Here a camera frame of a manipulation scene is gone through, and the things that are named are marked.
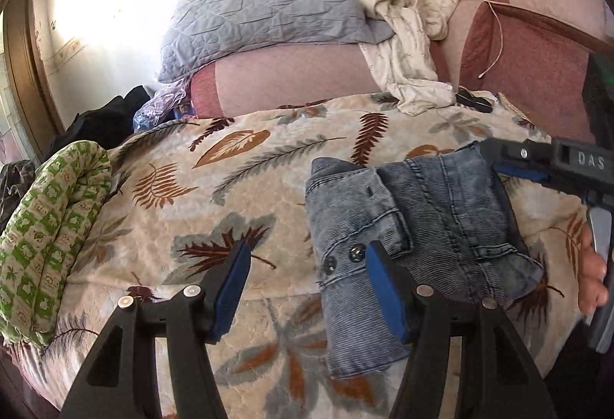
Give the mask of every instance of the metal snap button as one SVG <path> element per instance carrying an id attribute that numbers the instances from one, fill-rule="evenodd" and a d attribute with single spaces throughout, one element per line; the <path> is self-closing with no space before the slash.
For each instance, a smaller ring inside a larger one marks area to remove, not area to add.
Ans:
<path id="1" fill-rule="evenodd" d="M 324 262 L 322 263 L 322 271 L 326 275 L 332 274 L 337 268 L 337 258 L 334 256 L 327 256 Z"/>
<path id="2" fill-rule="evenodd" d="M 360 263 L 365 259 L 366 247 L 364 244 L 355 244 L 349 250 L 349 260 L 352 263 Z"/>

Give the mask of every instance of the quilted pillow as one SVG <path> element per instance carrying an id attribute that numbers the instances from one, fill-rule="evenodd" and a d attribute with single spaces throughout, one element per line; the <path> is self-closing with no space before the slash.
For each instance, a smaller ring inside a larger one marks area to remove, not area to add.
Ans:
<path id="1" fill-rule="evenodd" d="M 180 0 L 158 80 L 172 83 L 233 52 L 279 43 L 379 43 L 393 35 L 358 0 Z"/>

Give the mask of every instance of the finger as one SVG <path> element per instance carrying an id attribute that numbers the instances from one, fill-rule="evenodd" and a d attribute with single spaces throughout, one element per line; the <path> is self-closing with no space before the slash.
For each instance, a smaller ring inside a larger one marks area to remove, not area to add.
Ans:
<path id="1" fill-rule="evenodd" d="M 606 261 L 592 249 L 583 249 L 580 258 L 580 273 L 603 281 L 606 276 Z"/>
<path id="2" fill-rule="evenodd" d="M 590 315 L 607 300 L 608 290 L 601 282 L 584 275 L 578 278 L 578 308 L 582 313 Z"/>
<path id="3" fill-rule="evenodd" d="M 588 222 L 582 225 L 581 239 L 582 249 L 585 249 L 586 247 L 590 247 L 590 249 L 593 249 L 593 231 L 588 225 Z"/>

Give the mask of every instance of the jeans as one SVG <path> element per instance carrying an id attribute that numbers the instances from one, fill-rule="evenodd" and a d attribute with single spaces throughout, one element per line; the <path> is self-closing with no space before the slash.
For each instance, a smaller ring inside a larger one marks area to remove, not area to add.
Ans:
<path id="1" fill-rule="evenodd" d="M 505 306 L 543 273 L 475 143 L 379 168 L 314 159 L 305 203 L 333 377 L 382 370 L 408 355 L 388 331 L 367 277 L 361 252 L 372 240 L 418 283 L 454 300 L 492 297 Z"/>

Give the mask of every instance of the white patterned garment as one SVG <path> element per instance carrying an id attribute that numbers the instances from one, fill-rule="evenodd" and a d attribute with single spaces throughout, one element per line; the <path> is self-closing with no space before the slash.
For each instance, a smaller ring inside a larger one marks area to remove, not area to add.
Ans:
<path id="1" fill-rule="evenodd" d="M 395 35 L 376 45 L 360 43 L 375 82 L 399 100 L 398 108 L 417 115 L 454 103 L 454 88 L 437 81 L 430 40 L 447 36 L 447 20 L 459 0 L 359 0 L 366 15 L 388 22 Z"/>
<path id="2" fill-rule="evenodd" d="M 253 245 L 233 327 L 208 346 L 230 418 L 387 417 L 404 363 L 349 380 L 330 378 L 317 272 L 305 214 L 305 181 L 320 156 L 369 166 L 445 152 L 484 137 L 546 141 L 496 103 L 407 116 L 390 95 L 354 95 L 317 106 L 235 119 L 182 120 L 137 135 L 109 153 L 119 190 L 100 210 L 67 279 L 56 339 L 41 353 L 13 353 L 33 387 L 60 407 L 118 299 L 168 299 L 223 261 L 234 242 Z M 530 253 L 547 275 L 508 313 L 542 374 L 579 320 L 579 199 L 510 179 L 505 183 Z M 167 349 L 157 346 L 162 408 L 176 417 Z M 458 383 L 459 347 L 448 379 Z M 450 388 L 442 417 L 452 417 Z"/>

